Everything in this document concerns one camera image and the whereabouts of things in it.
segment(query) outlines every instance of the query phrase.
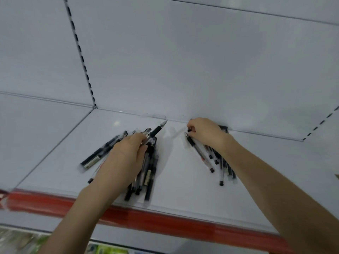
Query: pile of pens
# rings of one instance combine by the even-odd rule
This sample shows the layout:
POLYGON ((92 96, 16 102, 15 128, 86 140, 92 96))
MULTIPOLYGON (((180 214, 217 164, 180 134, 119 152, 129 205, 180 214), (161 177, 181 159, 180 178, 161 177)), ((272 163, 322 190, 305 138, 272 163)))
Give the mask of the pile of pens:
MULTIPOLYGON (((129 201, 133 193, 139 195, 143 188, 146 188, 145 201, 150 200, 150 194, 153 187, 155 173, 157 171, 157 162, 159 159, 159 155, 156 154, 157 138, 155 137, 155 135, 164 127, 166 123, 167 120, 157 126, 153 131, 151 131, 151 128, 147 128, 143 132, 143 134, 147 136, 147 138, 142 141, 140 145, 147 145, 147 150, 144 156, 142 169, 135 180, 129 185, 127 189, 127 194, 125 196, 125 201, 129 201)), ((81 172, 85 172, 99 160, 102 161, 100 166, 98 166, 91 178, 88 180, 88 183, 91 183, 94 180, 96 174, 98 173, 102 164, 105 162, 108 153, 111 149, 113 149, 114 145, 124 139, 127 135, 128 132, 125 131, 122 134, 113 137, 113 139, 106 142, 87 159, 80 163, 80 165, 78 166, 79 170, 81 172)))
MULTIPOLYGON (((219 127, 222 130, 224 130, 226 133, 228 133, 227 127, 225 127, 225 126, 219 126, 219 127)), ((186 139, 189 142, 189 144, 197 151, 197 153, 199 154, 199 156, 200 156, 202 162, 205 164, 205 166, 210 170, 211 173, 214 173, 215 169, 213 168, 213 166, 211 165, 209 160, 205 157, 203 152, 196 145, 194 140, 187 133, 185 133, 185 136, 186 136, 186 139)), ((215 165, 220 165, 220 169, 219 169, 219 185, 220 186, 224 185, 224 181, 225 181, 224 174, 226 172, 228 173, 228 176, 232 177, 232 179, 237 178, 237 176, 235 175, 235 172, 233 171, 231 166, 227 163, 227 161, 216 150, 214 150, 213 148, 211 148, 210 146, 207 146, 207 145, 204 145, 204 149, 205 149, 206 153, 208 154, 209 159, 214 160, 215 165)))

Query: forearm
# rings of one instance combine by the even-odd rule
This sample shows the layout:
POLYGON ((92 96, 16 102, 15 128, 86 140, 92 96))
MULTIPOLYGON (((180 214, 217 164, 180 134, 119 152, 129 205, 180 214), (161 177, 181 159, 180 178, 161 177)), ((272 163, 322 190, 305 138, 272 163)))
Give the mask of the forearm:
POLYGON ((57 226, 48 241, 42 246, 42 253, 84 253, 92 232, 108 207, 98 191, 90 184, 84 188, 64 219, 57 226))
POLYGON ((339 221, 290 180, 227 135, 220 154, 234 169, 255 203, 300 253, 333 253, 339 221))

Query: person's left hand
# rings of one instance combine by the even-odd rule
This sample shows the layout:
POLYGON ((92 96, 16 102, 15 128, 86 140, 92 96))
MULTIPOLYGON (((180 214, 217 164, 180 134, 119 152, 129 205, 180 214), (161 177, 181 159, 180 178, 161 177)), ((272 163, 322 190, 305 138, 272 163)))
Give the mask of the person's left hand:
POLYGON ((147 145, 140 146, 146 139, 142 133, 127 136, 116 143, 102 164, 93 182, 100 197, 111 204, 135 179, 142 167, 147 145))

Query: person's left arm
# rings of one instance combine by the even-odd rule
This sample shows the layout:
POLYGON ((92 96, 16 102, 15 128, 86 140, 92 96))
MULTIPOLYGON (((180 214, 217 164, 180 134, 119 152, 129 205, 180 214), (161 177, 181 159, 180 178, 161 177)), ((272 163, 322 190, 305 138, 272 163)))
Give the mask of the person's left arm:
POLYGON ((80 192, 39 254, 85 252, 100 217, 140 171, 147 150, 145 145, 140 147, 144 139, 137 133, 114 145, 93 182, 80 192))

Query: red shelf edge strip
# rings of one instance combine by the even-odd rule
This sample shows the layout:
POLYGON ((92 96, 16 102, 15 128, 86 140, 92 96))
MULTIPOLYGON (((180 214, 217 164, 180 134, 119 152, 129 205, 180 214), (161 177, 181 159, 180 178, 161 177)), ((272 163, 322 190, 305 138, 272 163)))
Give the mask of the red shelf edge strip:
MULTIPOLYGON (((63 217, 74 201, 72 198, 14 190, 7 196, 6 206, 11 211, 63 217)), ((99 223, 279 254, 294 253, 279 235, 118 206, 109 207, 99 223)))

